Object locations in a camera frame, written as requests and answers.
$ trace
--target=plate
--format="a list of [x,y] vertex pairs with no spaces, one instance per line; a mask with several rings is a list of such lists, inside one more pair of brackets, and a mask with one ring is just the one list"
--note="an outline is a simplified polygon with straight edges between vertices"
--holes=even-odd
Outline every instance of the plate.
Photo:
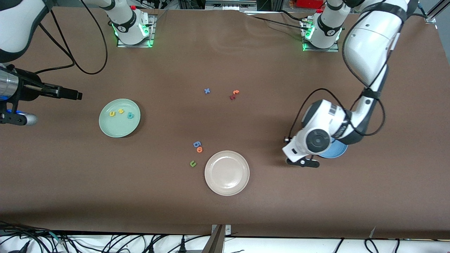
[[[128,118],[128,113],[133,114],[133,118]],[[129,99],[116,99],[109,102],[100,112],[99,125],[102,132],[109,137],[120,138],[132,133],[139,125],[139,106]]]
[[323,158],[337,158],[343,155],[345,151],[347,151],[347,148],[348,145],[343,144],[342,142],[334,138],[331,138],[330,148],[327,151],[319,154],[319,156]]
[[220,151],[205,166],[205,180],[209,188],[222,196],[241,192],[250,178],[245,158],[234,151]]

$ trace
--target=blue plate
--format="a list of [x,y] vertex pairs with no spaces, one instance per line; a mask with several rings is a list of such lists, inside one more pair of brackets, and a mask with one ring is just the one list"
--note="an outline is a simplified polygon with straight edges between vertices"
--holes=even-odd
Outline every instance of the blue plate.
[[348,145],[343,144],[342,142],[335,140],[334,138],[331,138],[331,146],[330,148],[319,154],[320,157],[323,158],[337,158],[340,157],[342,154],[345,153],[345,151],[347,150]]

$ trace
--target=light green plate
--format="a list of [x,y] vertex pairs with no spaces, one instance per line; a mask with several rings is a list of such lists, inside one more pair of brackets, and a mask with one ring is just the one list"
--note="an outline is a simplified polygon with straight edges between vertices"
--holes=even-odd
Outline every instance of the light green plate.
[[[132,119],[128,118],[128,113],[134,114]],[[102,132],[109,137],[120,138],[132,133],[139,125],[140,110],[139,106],[129,99],[116,99],[109,102],[100,113],[99,125]]]

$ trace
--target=brown tablecloth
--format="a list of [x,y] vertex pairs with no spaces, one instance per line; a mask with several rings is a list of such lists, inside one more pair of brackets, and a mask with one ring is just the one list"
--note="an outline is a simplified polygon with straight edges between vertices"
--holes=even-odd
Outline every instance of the brown tablecloth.
[[[98,69],[103,44],[86,10],[54,10],[78,63]],[[1,126],[2,220],[64,230],[203,234],[228,223],[253,236],[367,237],[375,226],[375,237],[450,236],[450,75],[434,25],[413,17],[403,29],[382,95],[384,129],[314,169],[284,162],[283,136],[312,90],[329,88],[346,106],[361,92],[340,53],[303,52],[298,29],[237,11],[170,10],[153,48],[116,48],[105,13],[93,12],[108,41],[105,70],[40,75],[83,100],[21,102],[38,124]],[[59,39],[51,16],[43,24]],[[30,71],[68,63],[40,29],[14,62]],[[98,117],[118,98],[138,103],[142,120],[114,139]],[[321,98],[333,101],[322,93],[308,104]],[[247,187],[231,197],[204,179],[207,160],[222,150],[250,166]]]

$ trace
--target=metal cylinder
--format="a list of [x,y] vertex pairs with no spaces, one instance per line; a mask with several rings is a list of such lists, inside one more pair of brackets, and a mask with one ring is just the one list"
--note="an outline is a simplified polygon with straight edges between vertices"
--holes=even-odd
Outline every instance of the metal cylinder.
[[17,91],[19,78],[0,69],[0,101],[9,99]]

